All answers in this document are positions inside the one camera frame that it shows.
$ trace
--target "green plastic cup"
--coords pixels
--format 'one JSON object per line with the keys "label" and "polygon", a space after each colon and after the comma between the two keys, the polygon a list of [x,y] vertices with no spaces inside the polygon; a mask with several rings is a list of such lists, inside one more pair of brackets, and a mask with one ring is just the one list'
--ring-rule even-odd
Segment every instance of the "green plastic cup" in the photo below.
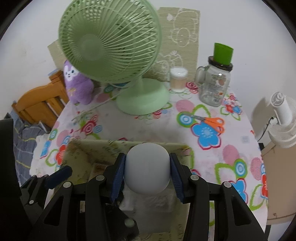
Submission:
{"label": "green plastic cup", "polygon": [[215,43],[214,47],[214,60],[220,64],[230,65],[231,58],[233,54],[233,48],[220,44]]}

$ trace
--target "stuffed animal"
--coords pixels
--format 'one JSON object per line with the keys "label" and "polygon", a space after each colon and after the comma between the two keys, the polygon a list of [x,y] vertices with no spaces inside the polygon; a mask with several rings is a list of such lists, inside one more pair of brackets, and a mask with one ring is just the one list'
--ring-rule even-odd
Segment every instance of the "stuffed animal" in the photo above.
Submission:
{"label": "stuffed animal", "polygon": [[64,63],[64,78],[69,100],[73,104],[89,104],[92,100],[94,84],[88,77],[80,73],[71,63]]}

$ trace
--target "wooden bed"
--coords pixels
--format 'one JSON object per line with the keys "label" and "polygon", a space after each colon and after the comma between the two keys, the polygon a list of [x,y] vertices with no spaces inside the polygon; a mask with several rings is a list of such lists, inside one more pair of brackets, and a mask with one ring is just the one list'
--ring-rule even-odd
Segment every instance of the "wooden bed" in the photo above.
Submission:
{"label": "wooden bed", "polygon": [[52,128],[69,99],[63,72],[57,71],[49,79],[49,84],[26,92],[17,103],[12,104],[12,108],[29,123],[42,121]]}

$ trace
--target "small glass jar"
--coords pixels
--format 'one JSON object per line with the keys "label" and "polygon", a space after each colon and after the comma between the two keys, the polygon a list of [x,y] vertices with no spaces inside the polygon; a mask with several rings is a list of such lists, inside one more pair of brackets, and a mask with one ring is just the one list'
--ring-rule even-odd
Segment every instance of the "small glass jar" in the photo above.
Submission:
{"label": "small glass jar", "polygon": [[195,82],[202,86],[199,90],[200,100],[210,106],[219,107],[227,92],[233,65],[220,64],[213,59],[213,56],[210,56],[208,61],[208,66],[197,69]]}
{"label": "small glass jar", "polygon": [[170,89],[176,93],[182,93],[186,89],[188,70],[183,67],[170,69]]}

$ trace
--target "orange scissors handle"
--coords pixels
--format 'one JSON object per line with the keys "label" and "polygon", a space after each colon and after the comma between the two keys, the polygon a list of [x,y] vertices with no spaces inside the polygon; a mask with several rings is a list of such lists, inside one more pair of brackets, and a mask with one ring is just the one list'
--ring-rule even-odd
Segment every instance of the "orange scissors handle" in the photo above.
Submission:
{"label": "orange scissors handle", "polygon": [[215,129],[215,131],[217,131],[218,133],[222,134],[224,133],[224,127],[223,125],[225,124],[225,121],[222,118],[208,118],[205,117],[205,121],[206,124],[210,125],[211,127],[213,127]]}

